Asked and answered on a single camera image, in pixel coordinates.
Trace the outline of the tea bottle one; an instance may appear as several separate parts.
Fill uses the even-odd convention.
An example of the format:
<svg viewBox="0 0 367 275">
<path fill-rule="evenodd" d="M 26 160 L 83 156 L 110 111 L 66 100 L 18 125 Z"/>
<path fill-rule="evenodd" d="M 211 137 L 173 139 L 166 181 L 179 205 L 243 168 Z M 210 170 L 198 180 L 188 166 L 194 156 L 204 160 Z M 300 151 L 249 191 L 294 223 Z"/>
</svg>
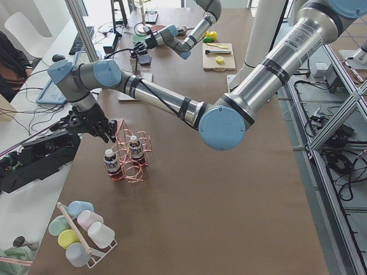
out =
<svg viewBox="0 0 367 275">
<path fill-rule="evenodd" d="M 138 56 L 135 53 L 132 53 L 130 55 L 130 65 L 131 65 L 132 74 L 137 75 L 137 76 L 142 75 Z"/>
</svg>

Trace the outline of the copper wire bottle basket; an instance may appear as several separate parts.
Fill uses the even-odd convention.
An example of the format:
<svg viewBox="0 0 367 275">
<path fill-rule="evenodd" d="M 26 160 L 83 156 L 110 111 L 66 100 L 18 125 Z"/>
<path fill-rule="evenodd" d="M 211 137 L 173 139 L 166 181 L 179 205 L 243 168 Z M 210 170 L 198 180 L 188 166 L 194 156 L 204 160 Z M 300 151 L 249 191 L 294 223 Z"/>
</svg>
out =
<svg viewBox="0 0 367 275">
<path fill-rule="evenodd" d="M 112 146 L 119 170 L 108 171 L 113 182 L 125 180 L 132 186 L 144 181 L 144 168 L 148 166 L 147 153 L 152 151 L 150 135 L 145 131 L 133 132 L 120 119 L 117 123 L 116 142 Z"/>
</svg>

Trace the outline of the tea bottle three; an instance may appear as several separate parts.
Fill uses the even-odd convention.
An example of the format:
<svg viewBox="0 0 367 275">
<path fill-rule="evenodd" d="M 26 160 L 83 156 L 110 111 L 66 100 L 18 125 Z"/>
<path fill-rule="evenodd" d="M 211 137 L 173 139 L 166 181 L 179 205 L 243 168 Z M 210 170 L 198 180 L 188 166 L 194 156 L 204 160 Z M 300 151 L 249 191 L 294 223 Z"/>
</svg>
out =
<svg viewBox="0 0 367 275">
<path fill-rule="evenodd" d="M 111 180 L 119 180 L 122 177 L 122 169 L 116 153 L 112 149 L 105 150 L 104 164 Z"/>
</svg>

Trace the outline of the tea bottle two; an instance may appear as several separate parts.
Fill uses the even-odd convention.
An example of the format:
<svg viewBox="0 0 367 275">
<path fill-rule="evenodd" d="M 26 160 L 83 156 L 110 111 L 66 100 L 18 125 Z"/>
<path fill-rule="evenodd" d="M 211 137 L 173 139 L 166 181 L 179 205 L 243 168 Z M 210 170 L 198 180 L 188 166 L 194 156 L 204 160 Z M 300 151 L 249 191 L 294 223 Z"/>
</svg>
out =
<svg viewBox="0 0 367 275">
<path fill-rule="evenodd" d="M 132 160 L 136 161 L 140 165 L 145 164 L 145 155 L 143 152 L 142 144 L 137 136 L 132 135 L 128 143 L 130 157 Z"/>
</svg>

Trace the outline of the grey folded cloth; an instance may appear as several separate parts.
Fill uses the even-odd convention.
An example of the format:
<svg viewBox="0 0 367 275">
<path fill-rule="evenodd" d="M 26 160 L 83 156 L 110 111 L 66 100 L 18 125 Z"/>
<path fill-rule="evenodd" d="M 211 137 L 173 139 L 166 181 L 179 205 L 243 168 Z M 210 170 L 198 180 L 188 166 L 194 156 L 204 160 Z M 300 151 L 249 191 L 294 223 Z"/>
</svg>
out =
<svg viewBox="0 0 367 275">
<path fill-rule="evenodd" d="M 150 66 L 152 57 L 149 54 L 138 56 L 140 66 Z"/>
</svg>

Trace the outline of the black monitor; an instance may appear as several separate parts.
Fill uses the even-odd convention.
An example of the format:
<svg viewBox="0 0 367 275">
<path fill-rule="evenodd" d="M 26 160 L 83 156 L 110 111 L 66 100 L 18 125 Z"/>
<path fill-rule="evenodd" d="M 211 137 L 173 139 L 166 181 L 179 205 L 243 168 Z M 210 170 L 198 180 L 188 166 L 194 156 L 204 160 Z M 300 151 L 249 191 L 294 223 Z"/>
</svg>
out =
<svg viewBox="0 0 367 275">
<path fill-rule="evenodd" d="M 112 29 L 113 32 L 121 37 L 125 27 L 128 24 L 126 12 L 122 0 L 110 0 L 112 13 Z"/>
</svg>

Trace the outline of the metal ice scoop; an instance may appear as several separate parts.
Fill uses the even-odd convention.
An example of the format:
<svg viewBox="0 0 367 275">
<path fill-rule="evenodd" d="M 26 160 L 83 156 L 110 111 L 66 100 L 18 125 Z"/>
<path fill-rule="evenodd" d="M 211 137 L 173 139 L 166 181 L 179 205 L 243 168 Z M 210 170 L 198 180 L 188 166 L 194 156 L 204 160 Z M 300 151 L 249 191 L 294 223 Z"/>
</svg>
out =
<svg viewBox="0 0 367 275">
<path fill-rule="evenodd" d="M 184 36 L 189 30 L 193 30 L 194 27 L 180 26 L 177 27 L 178 36 Z"/>
</svg>

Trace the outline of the upper blue teach pendant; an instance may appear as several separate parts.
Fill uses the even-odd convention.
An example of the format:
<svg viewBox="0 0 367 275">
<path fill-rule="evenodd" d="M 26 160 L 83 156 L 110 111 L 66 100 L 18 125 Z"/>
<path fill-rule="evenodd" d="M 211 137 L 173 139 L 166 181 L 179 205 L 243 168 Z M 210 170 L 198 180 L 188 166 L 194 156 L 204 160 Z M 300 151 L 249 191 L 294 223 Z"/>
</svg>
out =
<svg viewBox="0 0 367 275">
<path fill-rule="evenodd" d="M 86 54 L 86 51 L 76 52 L 73 64 L 76 64 L 79 55 Z M 52 80 L 49 80 L 46 86 L 43 88 L 42 92 L 38 95 L 36 103 L 39 105 L 64 105 L 68 101 L 58 87 L 54 84 Z"/>
</svg>

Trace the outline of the yellow plastic knife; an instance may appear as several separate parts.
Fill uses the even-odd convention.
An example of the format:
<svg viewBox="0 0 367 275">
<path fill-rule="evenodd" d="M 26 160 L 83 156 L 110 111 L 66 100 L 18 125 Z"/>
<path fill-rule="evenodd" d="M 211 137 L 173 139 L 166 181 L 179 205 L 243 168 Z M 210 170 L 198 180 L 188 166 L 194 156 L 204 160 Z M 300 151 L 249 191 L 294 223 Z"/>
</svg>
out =
<svg viewBox="0 0 367 275">
<path fill-rule="evenodd" d="M 215 48 L 220 48 L 220 49 L 228 49 L 227 46 L 219 45 L 219 44 L 207 43 L 206 45 L 211 46 L 211 47 L 215 47 Z"/>
</svg>

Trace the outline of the black keyboard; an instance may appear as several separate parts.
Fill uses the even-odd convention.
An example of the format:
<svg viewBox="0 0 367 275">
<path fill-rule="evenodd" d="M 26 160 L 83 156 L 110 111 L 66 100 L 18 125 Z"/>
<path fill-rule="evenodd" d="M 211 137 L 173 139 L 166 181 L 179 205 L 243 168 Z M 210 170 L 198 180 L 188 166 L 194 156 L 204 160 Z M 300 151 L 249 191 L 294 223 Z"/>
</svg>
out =
<svg viewBox="0 0 367 275">
<path fill-rule="evenodd" d="M 94 34 L 94 27 L 93 26 L 87 26 L 87 32 L 89 34 L 89 37 L 92 38 Z M 72 44 L 72 47 L 69 51 L 69 55 L 73 56 L 76 54 L 76 52 L 84 50 L 84 44 L 82 42 L 82 39 L 79 34 L 76 35 L 74 42 Z"/>
</svg>

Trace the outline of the half lemon slice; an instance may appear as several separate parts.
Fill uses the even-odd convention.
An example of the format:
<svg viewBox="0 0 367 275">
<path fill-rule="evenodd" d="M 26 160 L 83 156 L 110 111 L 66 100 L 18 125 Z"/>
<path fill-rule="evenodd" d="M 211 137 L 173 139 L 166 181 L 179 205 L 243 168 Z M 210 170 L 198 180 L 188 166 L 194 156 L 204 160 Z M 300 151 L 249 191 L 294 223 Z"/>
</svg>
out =
<svg viewBox="0 0 367 275">
<path fill-rule="evenodd" d="M 215 58 L 215 60 L 216 60 L 216 62 L 217 62 L 218 64 L 222 64 L 222 63 L 224 62 L 224 58 L 223 58 L 223 56 L 217 56 L 217 57 Z"/>
</svg>

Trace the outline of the blue plastic cup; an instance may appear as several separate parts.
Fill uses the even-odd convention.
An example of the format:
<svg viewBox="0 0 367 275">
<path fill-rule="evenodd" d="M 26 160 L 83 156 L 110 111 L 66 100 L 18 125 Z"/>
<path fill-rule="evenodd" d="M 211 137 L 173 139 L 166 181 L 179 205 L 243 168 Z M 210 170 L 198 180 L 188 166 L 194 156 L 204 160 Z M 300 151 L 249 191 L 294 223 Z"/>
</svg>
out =
<svg viewBox="0 0 367 275">
<path fill-rule="evenodd" d="M 67 208 L 68 214 L 73 218 L 77 218 L 79 214 L 84 210 L 94 212 L 93 204 L 86 201 L 73 201 L 69 204 Z"/>
</svg>

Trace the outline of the pink plastic cup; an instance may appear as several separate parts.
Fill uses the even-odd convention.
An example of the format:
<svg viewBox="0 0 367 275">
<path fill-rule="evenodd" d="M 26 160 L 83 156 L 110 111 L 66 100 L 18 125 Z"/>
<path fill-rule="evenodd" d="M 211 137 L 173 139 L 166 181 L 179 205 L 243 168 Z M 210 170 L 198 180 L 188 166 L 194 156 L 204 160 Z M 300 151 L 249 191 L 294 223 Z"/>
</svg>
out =
<svg viewBox="0 0 367 275">
<path fill-rule="evenodd" d="M 87 231 L 89 227 L 95 223 L 95 222 L 101 222 L 104 223 L 104 219 L 101 215 L 96 214 L 93 211 L 90 210 L 84 210 L 82 211 L 78 217 L 77 217 L 77 223 L 85 230 Z"/>
</svg>

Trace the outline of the white cup rack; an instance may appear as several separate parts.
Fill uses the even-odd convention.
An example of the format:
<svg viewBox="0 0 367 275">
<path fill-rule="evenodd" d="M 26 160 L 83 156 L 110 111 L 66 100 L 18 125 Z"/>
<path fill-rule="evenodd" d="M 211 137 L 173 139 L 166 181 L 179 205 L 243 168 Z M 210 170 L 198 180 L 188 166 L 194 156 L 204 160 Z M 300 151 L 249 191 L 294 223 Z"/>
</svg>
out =
<svg viewBox="0 0 367 275">
<path fill-rule="evenodd" d="M 84 246 L 84 249 L 90 255 L 90 259 L 88 263 L 85 265 L 88 268 L 91 269 L 94 268 L 96 265 L 98 265 L 98 263 L 102 259 L 104 259 L 107 256 L 107 254 L 110 253 L 112 249 L 114 249 L 118 245 L 116 239 L 114 239 L 114 241 L 106 248 L 104 249 L 98 248 L 97 245 L 93 242 L 93 240 L 91 240 L 90 237 L 88 236 L 87 233 L 88 231 L 85 231 L 77 223 L 77 218 L 73 218 L 68 214 L 67 212 L 68 206 L 62 204 L 61 202 L 57 202 L 56 207 L 61 211 L 62 215 L 68 221 L 71 229 L 73 229 L 77 234 L 80 241 L 79 243 L 81 243 Z"/>
</svg>

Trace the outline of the grey plastic cup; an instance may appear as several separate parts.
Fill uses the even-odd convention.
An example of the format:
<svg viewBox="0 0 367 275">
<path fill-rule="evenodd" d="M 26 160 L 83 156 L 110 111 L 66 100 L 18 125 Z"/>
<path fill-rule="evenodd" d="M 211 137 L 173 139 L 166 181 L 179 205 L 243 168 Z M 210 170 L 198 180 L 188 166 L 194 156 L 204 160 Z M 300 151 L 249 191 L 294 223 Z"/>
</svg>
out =
<svg viewBox="0 0 367 275">
<path fill-rule="evenodd" d="M 79 242 L 75 242 L 68 246 L 65 256 L 71 265 L 77 268 L 86 265 L 90 259 L 90 255 Z"/>
</svg>

